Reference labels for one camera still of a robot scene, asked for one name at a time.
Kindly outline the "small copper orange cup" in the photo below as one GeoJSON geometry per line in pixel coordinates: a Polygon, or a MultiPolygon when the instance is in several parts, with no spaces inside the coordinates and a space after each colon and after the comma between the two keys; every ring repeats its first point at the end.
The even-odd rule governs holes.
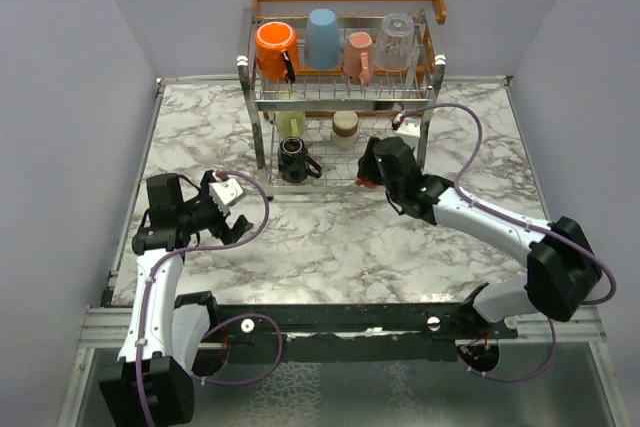
{"type": "Polygon", "coordinates": [[[368,189],[375,189],[379,186],[379,184],[374,181],[371,181],[368,179],[360,179],[360,178],[357,178],[355,180],[355,185],[359,187],[365,187],[368,189]]]}

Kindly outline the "cream cup brown band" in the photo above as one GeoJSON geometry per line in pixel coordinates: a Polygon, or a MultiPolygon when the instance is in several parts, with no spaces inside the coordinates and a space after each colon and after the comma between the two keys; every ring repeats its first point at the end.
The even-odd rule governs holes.
{"type": "Polygon", "coordinates": [[[337,111],[332,118],[331,140],[341,148],[352,146],[358,137],[359,117],[354,111],[337,111]]]}

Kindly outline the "black faceted mug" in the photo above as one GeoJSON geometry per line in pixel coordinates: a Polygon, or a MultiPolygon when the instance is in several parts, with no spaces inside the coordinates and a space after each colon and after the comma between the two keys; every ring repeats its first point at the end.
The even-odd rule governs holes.
{"type": "Polygon", "coordinates": [[[280,177],[291,184],[301,184],[308,177],[319,179],[322,167],[309,154],[304,141],[298,137],[288,137],[279,144],[278,172],[280,177]]]}

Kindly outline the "light green mug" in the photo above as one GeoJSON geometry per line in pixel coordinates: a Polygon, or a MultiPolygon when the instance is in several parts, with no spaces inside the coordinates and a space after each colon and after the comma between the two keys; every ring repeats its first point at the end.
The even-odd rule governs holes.
{"type": "Polygon", "coordinates": [[[306,112],[277,111],[274,114],[275,127],[280,140],[287,138],[301,138],[306,130],[306,112]]]}

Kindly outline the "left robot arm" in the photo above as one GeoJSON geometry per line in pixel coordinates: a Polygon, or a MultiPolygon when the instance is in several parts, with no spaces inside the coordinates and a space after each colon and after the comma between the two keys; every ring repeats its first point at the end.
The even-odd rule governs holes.
{"type": "Polygon", "coordinates": [[[200,341],[214,339],[221,318],[209,291],[176,293],[191,240],[207,230],[221,249],[250,242],[260,233],[245,216],[227,223],[245,192],[242,173],[203,174],[196,195],[185,199],[182,175],[146,181],[148,208],[132,239],[137,256],[134,304],[115,364],[105,367],[99,388],[117,426],[175,426],[194,415],[191,370],[200,341]]]}

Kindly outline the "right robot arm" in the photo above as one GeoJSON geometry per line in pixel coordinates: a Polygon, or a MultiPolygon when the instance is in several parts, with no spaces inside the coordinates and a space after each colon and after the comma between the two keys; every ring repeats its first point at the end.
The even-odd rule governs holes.
{"type": "Polygon", "coordinates": [[[577,222],[562,217],[547,223],[482,204],[452,181],[422,173],[399,137],[370,138],[358,177],[384,186],[398,214],[463,232],[525,267],[525,277],[484,283],[460,304],[459,325],[469,337],[483,337],[507,317],[535,312],[566,322],[602,278],[577,222]]]}

